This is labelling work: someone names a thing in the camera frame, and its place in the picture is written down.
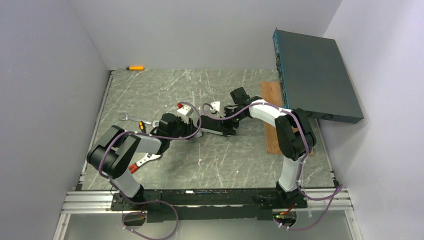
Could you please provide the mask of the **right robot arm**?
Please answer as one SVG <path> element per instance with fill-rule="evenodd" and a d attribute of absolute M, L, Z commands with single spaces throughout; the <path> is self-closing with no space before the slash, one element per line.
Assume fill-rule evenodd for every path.
<path fill-rule="evenodd" d="M 259 96 L 249 96 L 239 87 L 230 96 L 235 109 L 226 110 L 225 121 L 240 121 L 244 118 L 259 119 L 276 130 L 278 147 L 283 153 L 282 173 L 276 184 L 278 200 L 294 203 L 302 200 L 301 175 L 309 153 L 317 143 L 304 110 L 285 109 L 269 103 Z"/>

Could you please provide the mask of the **black grey zippered case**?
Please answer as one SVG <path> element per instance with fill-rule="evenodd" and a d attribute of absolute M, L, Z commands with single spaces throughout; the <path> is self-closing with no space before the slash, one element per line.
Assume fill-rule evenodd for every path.
<path fill-rule="evenodd" d="M 212 119 L 212 118 L 210 118 L 206 115 L 201 115 L 198 123 L 201 122 L 200 123 L 200 129 L 201 129 L 202 132 L 220 135 L 220 136 L 224 136 L 224 137 L 232 136 L 232 135 L 222 135 L 221 121 L 224 121 L 224 120 L 216 120 L 216 119 Z"/>

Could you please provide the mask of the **orange handled tool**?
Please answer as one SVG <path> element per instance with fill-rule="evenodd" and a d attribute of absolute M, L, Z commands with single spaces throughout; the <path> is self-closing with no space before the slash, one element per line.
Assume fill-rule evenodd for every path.
<path fill-rule="evenodd" d="M 128 66 L 126 70 L 129 71 L 143 71 L 145 68 L 143 66 Z"/>

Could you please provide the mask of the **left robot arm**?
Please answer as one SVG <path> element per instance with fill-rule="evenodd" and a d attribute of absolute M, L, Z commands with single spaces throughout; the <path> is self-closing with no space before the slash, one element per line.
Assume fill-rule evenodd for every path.
<path fill-rule="evenodd" d="M 200 132 L 191 118 L 184 121 L 173 113 L 163 114 L 158 123 L 152 126 L 151 132 L 136 132 L 112 125 L 86 156 L 87 163 L 132 204 L 146 200 L 144 187 L 129 170 L 134 154 L 161 155 L 169 148 L 171 141 L 189 140 Z"/>

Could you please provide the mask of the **dark teal flat box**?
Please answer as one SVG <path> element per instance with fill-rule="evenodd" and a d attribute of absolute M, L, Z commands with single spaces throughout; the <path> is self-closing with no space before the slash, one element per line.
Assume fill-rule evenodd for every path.
<path fill-rule="evenodd" d="M 307 117 L 356 124 L 364 115 L 335 40 L 275 29 L 283 107 Z"/>

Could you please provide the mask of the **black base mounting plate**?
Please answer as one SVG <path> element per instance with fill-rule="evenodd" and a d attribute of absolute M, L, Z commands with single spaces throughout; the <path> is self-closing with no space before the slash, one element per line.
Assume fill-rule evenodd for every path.
<path fill-rule="evenodd" d="M 304 197 L 293 203 L 278 199 L 276 188 L 146 189 L 145 203 L 130 203 L 113 194 L 112 211 L 143 211 L 148 223 L 175 220 L 256 219 L 270 221 L 277 211 L 305 209 Z"/>

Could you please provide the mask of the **red handled adjustable wrench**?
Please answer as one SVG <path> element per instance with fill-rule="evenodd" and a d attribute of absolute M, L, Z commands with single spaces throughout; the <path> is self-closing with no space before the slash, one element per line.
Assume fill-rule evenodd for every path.
<path fill-rule="evenodd" d="M 128 166 L 128 169 L 130 171 L 131 174 L 135 173 L 142 165 L 151 162 L 151 161 L 155 161 L 158 160 L 162 157 L 161 154 L 151 154 L 151 153 L 146 153 L 140 160 L 138 160 L 137 162 L 131 164 Z"/>

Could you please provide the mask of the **silver open-end wrench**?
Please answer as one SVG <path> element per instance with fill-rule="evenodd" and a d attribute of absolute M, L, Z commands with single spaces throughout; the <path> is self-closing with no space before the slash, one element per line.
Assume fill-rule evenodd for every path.
<path fill-rule="evenodd" d="M 152 120 L 152 121 L 145 120 L 145 119 L 141 119 L 141 118 L 138 118 L 138 117 L 134 117 L 134 116 L 128 115 L 126 112 L 120 112 L 119 113 L 119 116 L 118 116 L 118 119 L 120 121 L 133 121 L 133 122 L 137 122 L 137 123 L 138 122 L 142 122 L 145 125 L 148 125 L 148 126 L 151 126 L 151 127 L 158 127 L 159 126 L 159 123 L 160 123 L 159 120 Z"/>

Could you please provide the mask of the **aluminium frame rail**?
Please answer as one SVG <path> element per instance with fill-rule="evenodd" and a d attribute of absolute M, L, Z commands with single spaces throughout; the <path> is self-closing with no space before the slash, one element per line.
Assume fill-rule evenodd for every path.
<path fill-rule="evenodd" d="M 63 240 L 72 215 L 145 213 L 148 223 L 174 220 L 171 204 L 179 220 L 256 219 L 273 220 L 276 215 L 293 217 L 295 214 L 323 210 L 342 211 L 347 218 L 351 237 L 361 240 L 359 225 L 347 189 L 342 189 L 332 201 L 328 195 L 332 188 L 307 188 L 305 197 L 284 198 L 274 188 L 227 188 L 227 189 L 147 189 L 146 203 L 133 204 L 113 190 L 70 191 L 66 194 L 54 239 Z"/>

